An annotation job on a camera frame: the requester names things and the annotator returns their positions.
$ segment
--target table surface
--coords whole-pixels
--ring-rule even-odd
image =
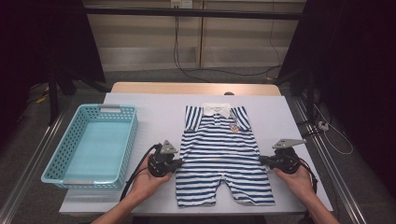
[[[167,94],[156,94],[163,90]],[[231,91],[235,96],[224,96],[224,92]],[[139,131],[136,134],[134,150],[128,167],[127,177],[136,167],[138,161],[153,144],[153,140],[170,140],[174,146],[179,145],[182,128],[175,131],[164,132],[156,128],[153,123],[169,126],[181,123],[181,112],[166,112],[163,119],[155,105],[162,108],[162,104],[181,107],[185,102],[199,104],[200,102],[221,102],[224,99],[232,105],[247,105],[249,119],[252,121],[252,130],[262,155],[274,154],[271,146],[280,138],[300,138],[300,133],[290,113],[289,106],[277,86],[251,85],[251,84],[209,84],[209,83],[116,83],[111,93],[106,96],[105,104],[130,104],[133,102],[138,108]],[[295,147],[298,155],[306,160],[316,174],[315,166],[304,145]],[[133,213],[136,216],[163,216],[163,215],[196,215],[196,214],[268,214],[279,212],[303,212],[304,207],[292,196],[286,184],[273,172],[268,173],[276,205],[274,206],[245,206],[235,203],[226,186],[221,185],[217,191],[217,204],[213,207],[177,208],[175,198],[175,179],[172,178],[163,185],[159,191],[146,202],[140,204]],[[323,186],[318,184],[318,196],[328,209],[332,210],[329,199]],[[89,213],[103,213],[110,209],[120,197],[120,192],[96,192],[95,190],[70,189],[60,209],[61,213],[68,215],[83,215]]]
[[[279,88],[271,84],[117,82],[111,92],[159,94],[209,94],[280,96]]]

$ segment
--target white table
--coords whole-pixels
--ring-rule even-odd
[[[185,105],[201,103],[230,103],[243,105],[248,113],[252,131],[255,134],[262,155],[272,156],[272,145],[280,138],[301,139],[289,106],[283,96],[224,96],[224,95],[184,95],[108,93],[105,104],[135,105],[137,107],[138,128],[126,179],[152,145],[169,140],[175,147],[180,146],[184,127]],[[318,176],[315,166],[304,145],[294,147],[296,153],[306,160]],[[286,184],[272,171],[268,172],[276,205],[246,206],[235,203],[226,185],[217,191],[217,203],[207,207],[178,208],[176,201],[175,177],[147,201],[132,212],[136,216],[187,216],[187,215],[254,215],[269,213],[303,212],[305,208],[294,198]],[[120,198],[121,191],[70,189],[60,212],[68,215],[104,213]],[[332,211],[326,192],[318,182],[318,196]]]

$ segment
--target electrical outlet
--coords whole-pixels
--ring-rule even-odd
[[[181,0],[171,0],[171,8],[180,8]]]
[[[181,0],[181,8],[192,8],[192,0]]]

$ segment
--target blue and white striped garment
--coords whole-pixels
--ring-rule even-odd
[[[178,206],[215,204],[221,181],[237,203],[275,204],[259,156],[244,107],[231,108],[230,117],[224,118],[216,113],[204,115],[202,107],[187,106],[180,148],[184,163],[176,172]]]

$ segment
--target basket handle slot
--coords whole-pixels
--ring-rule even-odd
[[[94,185],[93,180],[64,180],[64,185]]]
[[[104,113],[120,113],[120,105],[98,105],[101,112]]]

